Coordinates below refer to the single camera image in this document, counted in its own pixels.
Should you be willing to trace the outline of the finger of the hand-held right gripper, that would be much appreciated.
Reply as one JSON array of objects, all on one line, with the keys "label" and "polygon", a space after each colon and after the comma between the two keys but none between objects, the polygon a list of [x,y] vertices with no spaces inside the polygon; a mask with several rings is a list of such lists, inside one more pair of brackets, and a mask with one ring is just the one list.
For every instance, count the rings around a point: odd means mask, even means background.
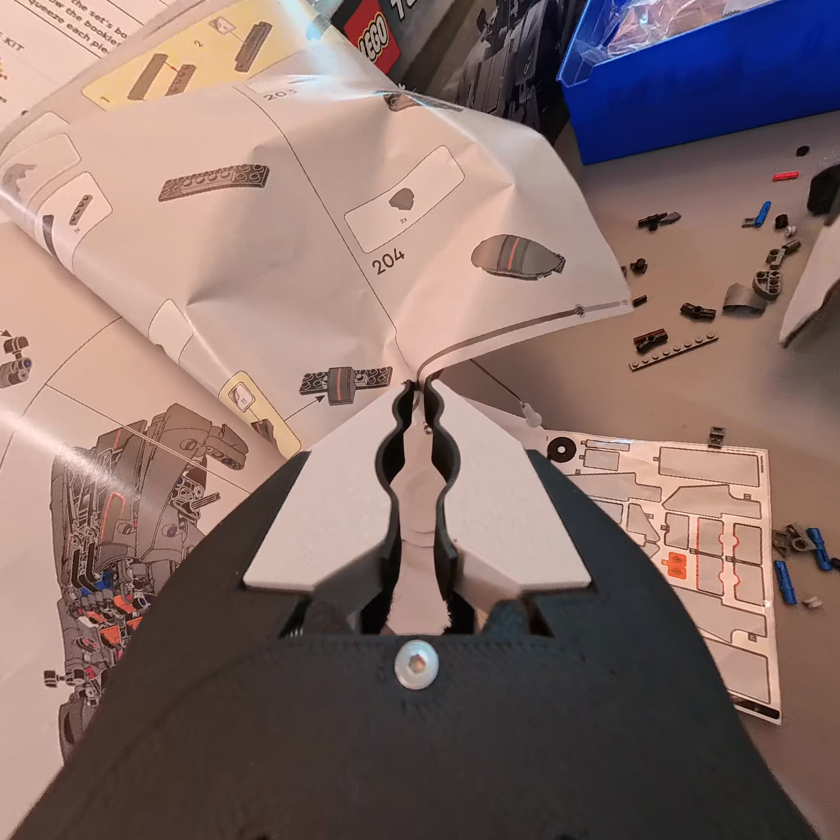
[{"label": "finger of the hand-held right gripper", "polygon": [[838,284],[839,219],[835,217],[822,227],[784,314],[779,338],[781,347],[786,347],[813,321]]}]

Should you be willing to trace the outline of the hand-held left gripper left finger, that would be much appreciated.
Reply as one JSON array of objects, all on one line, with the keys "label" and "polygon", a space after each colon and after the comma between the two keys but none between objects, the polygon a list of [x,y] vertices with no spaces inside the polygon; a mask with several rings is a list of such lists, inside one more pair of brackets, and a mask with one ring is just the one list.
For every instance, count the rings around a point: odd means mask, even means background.
[{"label": "hand-held left gripper left finger", "polygon": [[245,587],[330,602],[346,616],[393,588],[401,536],[391,484],[415,390],[413,381],[386,390],[303,454]]}]

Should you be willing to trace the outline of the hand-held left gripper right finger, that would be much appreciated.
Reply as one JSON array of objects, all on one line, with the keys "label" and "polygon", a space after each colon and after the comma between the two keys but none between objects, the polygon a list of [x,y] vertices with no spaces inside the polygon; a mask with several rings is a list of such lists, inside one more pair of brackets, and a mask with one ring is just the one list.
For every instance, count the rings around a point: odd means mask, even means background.
[{"label": "hand-held left gripper right finger", "polygon": [[547,624],[539,600],[594,595],[593,580],[550,495],[557,474],[520,440],[437,380],[424,387],[432,461],[444,479],[435,503],[434,568],[447,634],[473,634],[476,615],[502,602],[525,626]]}]

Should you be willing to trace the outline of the lego sticker sheet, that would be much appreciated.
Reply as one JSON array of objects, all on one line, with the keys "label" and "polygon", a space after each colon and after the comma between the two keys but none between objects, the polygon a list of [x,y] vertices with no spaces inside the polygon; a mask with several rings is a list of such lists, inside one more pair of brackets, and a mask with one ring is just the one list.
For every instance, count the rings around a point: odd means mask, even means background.
[{"label": "lego sticker sheet", "polygon": [[756,448],[543,432],[542,452],[644,551],[736,707],[782,721],[769,457]]}]

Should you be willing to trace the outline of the lego instruction booklet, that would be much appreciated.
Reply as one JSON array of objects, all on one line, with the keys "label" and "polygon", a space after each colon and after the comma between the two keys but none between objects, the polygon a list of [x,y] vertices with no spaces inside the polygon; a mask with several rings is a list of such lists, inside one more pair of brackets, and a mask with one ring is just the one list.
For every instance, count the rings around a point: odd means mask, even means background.
[{"label": "lego instruction booklet", "polygon": [[2,133],[2,776],[58,771],[285,459],[395,383],[630,309],[541,134],[315,19],[179,3]]}]

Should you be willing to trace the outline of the grey curved lego slope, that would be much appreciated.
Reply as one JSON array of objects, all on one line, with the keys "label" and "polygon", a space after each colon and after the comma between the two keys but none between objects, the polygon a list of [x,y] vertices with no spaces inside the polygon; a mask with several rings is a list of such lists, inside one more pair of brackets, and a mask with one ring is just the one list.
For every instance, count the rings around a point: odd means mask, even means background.
[{"label": "grey curved lego slope", "polygon": [[751,314],[763,314],[767,301],[758,294],[752,287],[746,287],[740,283],[733,283],[727,289],[721,311],[724,313],[748,312]]}]

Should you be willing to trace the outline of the long light grey lego plate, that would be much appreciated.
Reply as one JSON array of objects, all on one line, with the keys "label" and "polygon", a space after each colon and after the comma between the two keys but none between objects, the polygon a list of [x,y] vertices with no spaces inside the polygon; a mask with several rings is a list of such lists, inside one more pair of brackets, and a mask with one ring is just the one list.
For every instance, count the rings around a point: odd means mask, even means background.
[{"label": "long light grey lego plate", "polygon": [[631,360],[628,363],[628,369],[631,372],[646,370],[656,364],[671,361],[681,355],[704,348],[717,341],[719,341],[719,335],[714,332],[708,332],[685,342],[662,344],[661,346],[655,347],[653,352],[646,353],[636,360]]}]

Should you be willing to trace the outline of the black lego box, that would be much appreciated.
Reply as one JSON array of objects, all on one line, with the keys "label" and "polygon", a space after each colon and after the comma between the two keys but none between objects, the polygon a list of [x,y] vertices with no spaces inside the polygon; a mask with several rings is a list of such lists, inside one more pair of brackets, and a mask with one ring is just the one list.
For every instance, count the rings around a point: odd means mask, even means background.
[{"label": "black lego box", "polygon": [[557,80],[584,1],[313,2],[397,86],[524,124],[554,143]]}]

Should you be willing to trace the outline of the blue mat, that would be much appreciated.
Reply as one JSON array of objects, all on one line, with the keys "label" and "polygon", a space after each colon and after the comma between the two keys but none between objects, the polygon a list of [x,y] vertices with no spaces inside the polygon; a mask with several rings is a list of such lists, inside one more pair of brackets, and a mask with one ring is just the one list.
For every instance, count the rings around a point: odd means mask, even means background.
[{"label": "blue mat", "polygon": [[557,81],[584,164],[839,107],[839,2],[755,5],[623,56],[589,2]]}]

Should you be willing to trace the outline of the clear plastic bag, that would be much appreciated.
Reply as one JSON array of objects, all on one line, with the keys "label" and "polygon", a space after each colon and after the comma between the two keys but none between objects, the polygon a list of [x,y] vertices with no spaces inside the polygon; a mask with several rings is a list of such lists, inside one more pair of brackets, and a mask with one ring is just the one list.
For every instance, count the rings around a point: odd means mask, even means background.
[{"label": "clear plastic bag", "polygon": [[604,39],[608,58],[624,56],[767,1],[628,1],[605,9]]}]

